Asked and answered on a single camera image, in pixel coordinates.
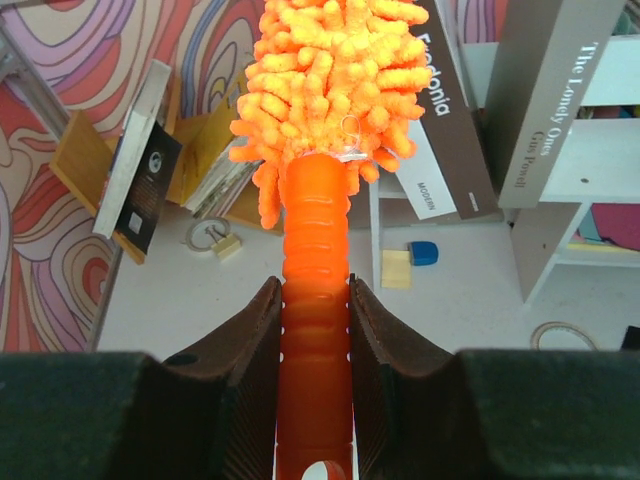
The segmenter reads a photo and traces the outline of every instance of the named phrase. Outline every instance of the metal ring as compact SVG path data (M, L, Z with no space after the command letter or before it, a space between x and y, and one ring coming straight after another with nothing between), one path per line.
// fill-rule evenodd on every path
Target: metal ring
M187 247L189 247L189 250L199 253L211 251L211 245L208 247L198 247L193 243L193 235L195 233L204 232L207 227L213 227L214 231L222 237L226 237L231 233L231 225L226 219L221 217L207 218L205 220L195 222L189 227L189 230L187 230L187 236L185 238L185 243Z
M550 330L561 330L564 332L569 332L582 340L591 350L598 350L596 343L591 339L589 335L587 335L584 331L580 330L575 325L571 325L566 322L548 322L543 323L538 328L533 331L531 335L531 348L534 350L540 350L540 339L542 335L547 333Z

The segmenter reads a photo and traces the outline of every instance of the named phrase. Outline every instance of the white label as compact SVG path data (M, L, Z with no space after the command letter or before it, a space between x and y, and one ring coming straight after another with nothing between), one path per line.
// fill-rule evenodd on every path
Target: white label
M418 149L415 156L400 161L396 175L413 210L420 220L454 213L455 203L419 120L409 123L409 138Z
M129 219L129 229L135 233L136 235L140 235L140 229L142 228L142 218L136 213L131 213L131 218Z

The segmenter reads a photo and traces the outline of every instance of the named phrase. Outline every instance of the bookshelf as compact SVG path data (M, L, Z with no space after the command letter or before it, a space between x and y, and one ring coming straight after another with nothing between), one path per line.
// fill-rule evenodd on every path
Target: bookshelf
M460 55L468 94L486 103L497 43L467 44ZM640 104L640 35L612 37L582 106ZM374 287L380 291L381 215L406 198L395 175L381 172L369 188ZM640 267L640 253L574 244L573 234L594 203L640 203L640 119L574 120L536 208L521 210L511 234L525 304L532 303L556 265Z

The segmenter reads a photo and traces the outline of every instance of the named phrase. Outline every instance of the yellow sticky note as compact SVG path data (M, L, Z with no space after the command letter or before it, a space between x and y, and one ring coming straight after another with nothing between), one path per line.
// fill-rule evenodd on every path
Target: yellow sticky note
M411 256L408 250L382 251L382 287L411 288Z

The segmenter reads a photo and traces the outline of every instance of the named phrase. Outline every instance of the book spine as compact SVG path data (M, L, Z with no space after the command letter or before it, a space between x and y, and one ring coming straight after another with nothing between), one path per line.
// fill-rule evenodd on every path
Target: book spine
M447 37L446 17L436 0L417 3L429 12L429 20L411 27L411 33L424 41L433 74L429 87L418 95L426 109L420 120L422 127L460 218L494 213L496 196Z
M511 0L486 103L501 208L541 198L625 0Z
M396 176L420 220L456 211L427 135L419 121L409 123L409 138L417 145L416 154L400 162Z

